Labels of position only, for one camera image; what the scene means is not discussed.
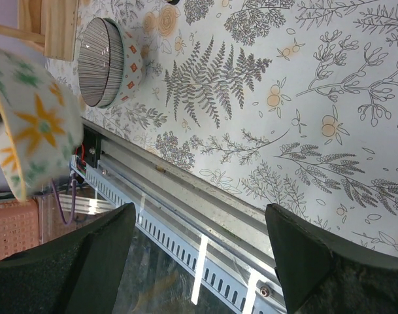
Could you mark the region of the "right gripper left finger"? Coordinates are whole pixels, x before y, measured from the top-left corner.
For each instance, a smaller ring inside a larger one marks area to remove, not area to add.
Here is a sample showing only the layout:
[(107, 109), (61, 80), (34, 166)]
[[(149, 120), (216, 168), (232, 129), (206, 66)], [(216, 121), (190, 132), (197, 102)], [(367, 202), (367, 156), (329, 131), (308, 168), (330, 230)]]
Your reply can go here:
[(127, 203), (0, 261), (0, 313), (112, 313), (133, 231)]

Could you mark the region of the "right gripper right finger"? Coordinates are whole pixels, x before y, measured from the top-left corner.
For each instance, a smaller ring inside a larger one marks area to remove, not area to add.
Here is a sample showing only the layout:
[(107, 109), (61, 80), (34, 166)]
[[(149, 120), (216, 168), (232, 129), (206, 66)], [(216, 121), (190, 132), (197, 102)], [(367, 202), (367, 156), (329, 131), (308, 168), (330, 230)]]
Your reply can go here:
[(288, 313), (398, 313), (398, 258), (327, 232), (278, 204), (265, 220)]

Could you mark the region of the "orange flower patterned bowl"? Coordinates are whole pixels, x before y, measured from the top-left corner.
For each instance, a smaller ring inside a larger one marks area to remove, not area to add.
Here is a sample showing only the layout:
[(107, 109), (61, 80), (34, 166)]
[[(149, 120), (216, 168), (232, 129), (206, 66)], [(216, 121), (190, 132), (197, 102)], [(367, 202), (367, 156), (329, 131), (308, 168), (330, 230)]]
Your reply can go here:
[(0, 166), (17, 200), (68, 174), (83, 140), (77, 97), (42, 65), (2, 49), (0, 116)]

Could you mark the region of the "purple striped bowl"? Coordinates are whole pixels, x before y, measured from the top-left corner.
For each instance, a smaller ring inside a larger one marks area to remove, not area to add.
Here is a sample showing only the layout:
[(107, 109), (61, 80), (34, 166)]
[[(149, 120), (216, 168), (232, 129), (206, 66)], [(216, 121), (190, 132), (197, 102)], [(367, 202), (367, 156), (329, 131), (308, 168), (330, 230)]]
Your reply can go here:
[(86, 105), (108, 108), (135, 96), (144, 74), (134, 36), (110, 18), (94, 18), (78, 55), (78, 83)]

